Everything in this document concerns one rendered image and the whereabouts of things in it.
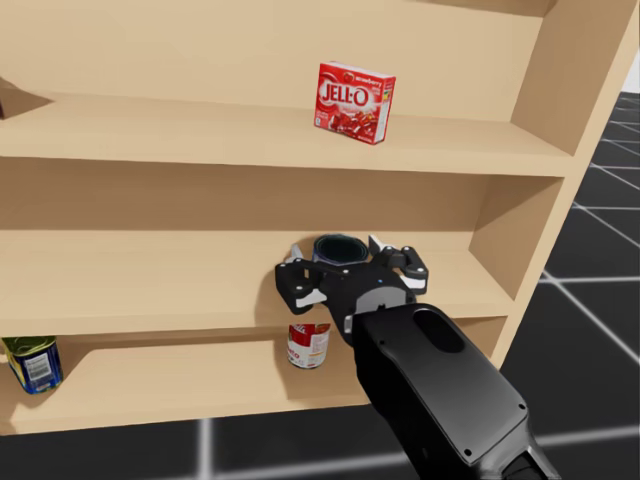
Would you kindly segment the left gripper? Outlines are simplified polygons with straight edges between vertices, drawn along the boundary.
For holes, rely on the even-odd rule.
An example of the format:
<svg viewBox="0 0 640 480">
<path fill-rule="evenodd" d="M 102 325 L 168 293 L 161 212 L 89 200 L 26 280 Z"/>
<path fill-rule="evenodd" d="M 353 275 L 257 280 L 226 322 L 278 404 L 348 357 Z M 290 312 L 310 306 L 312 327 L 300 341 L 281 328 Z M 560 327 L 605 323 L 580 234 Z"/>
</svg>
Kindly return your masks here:
<svg viewBox="0 0 640 480">
<path fill-rule="evenodd" d="M 429 271 L 410 246 L 396 248 L 368 236 L 371 262 L 352 265 L 348 273 L 324 273 L 303 257 L 298 244 L 274 270 L 276 289 L 293 314 L 324 304 L 342 337 L 353 345 L 356 317 L 414 303 L 426 291 Z"/>
</svg>

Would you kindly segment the pale wooden shelf unit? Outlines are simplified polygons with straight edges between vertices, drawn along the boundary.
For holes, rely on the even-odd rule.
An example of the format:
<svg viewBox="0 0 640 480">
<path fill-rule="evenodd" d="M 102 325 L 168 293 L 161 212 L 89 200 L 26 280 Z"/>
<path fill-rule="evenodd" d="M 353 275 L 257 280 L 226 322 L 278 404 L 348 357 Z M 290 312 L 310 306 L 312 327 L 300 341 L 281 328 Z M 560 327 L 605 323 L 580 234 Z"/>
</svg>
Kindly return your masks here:
<svg viewBox="0 0 640 480">
<path fill-rule="evenodd" d="M 0 435 L 359 405 L 286 358 L 290 247 L 414 247 L 504 362 L 627 71 L 640 0 L 0 0 L 0 337 L 54 335 Z M 376 145 L 319 66 L 396 77 Z"/>
</svg>

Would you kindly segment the red carton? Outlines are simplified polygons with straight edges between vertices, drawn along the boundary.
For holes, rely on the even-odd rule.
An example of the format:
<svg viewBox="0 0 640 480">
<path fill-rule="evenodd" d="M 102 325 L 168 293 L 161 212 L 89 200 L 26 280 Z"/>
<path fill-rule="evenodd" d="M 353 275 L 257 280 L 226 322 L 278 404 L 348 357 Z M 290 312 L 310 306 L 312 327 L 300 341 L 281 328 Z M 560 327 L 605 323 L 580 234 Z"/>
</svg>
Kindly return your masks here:
<svg viewBox="0 0 640 480">
<path fill-rule="evenodd" d="M 376 145 L 386 138 L 396 77 L 331 61 L 319 66 L 314 125 Z"/>
</svg>

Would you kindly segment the blue flat can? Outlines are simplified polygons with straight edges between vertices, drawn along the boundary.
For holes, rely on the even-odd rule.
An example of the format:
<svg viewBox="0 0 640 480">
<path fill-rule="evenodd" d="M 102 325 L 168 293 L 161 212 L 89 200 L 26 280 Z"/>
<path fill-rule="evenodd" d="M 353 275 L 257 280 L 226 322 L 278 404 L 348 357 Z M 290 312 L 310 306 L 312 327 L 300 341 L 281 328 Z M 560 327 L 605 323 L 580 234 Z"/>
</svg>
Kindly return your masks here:
<svg viewBox="0 0 640 480">
<path fill-rule="evenodd" d="M 342 266 L 365 262 L 369 249 L 365 243 L 345 234 L 324 234 L 313 243 L 312 260 L 330 265 Z"/>
</svg>

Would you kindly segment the green and blue rectangular can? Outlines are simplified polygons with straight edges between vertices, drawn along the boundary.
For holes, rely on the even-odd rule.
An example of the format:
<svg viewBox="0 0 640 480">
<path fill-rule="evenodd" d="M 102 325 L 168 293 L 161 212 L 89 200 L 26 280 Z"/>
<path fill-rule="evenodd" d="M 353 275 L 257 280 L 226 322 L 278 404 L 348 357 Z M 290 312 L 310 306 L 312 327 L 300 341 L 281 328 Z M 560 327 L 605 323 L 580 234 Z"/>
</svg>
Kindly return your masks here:
<svg viewBox="0 0 640 480">
<path fill-rule="evenodd" d="M 55 336 L 4 337 L 0 342 L 14 375 L 28 394 L 43 393 L 62 383 L 64 373 Z"/>
</svg>

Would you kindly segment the red and white can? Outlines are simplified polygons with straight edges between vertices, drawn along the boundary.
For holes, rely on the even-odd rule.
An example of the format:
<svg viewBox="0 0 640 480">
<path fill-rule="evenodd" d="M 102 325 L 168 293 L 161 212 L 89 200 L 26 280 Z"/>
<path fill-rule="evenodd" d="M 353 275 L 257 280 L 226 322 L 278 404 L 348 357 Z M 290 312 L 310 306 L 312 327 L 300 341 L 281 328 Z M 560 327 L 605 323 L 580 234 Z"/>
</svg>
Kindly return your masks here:
<svg viewBox="0 0 640 480">
<path fill-rule="evenodd" d="M 330 338 L 328 323 L 292 324 L 288 330 L 287 357 L 301 369 L 314 369 L 326 359 Z"/>
</svg>

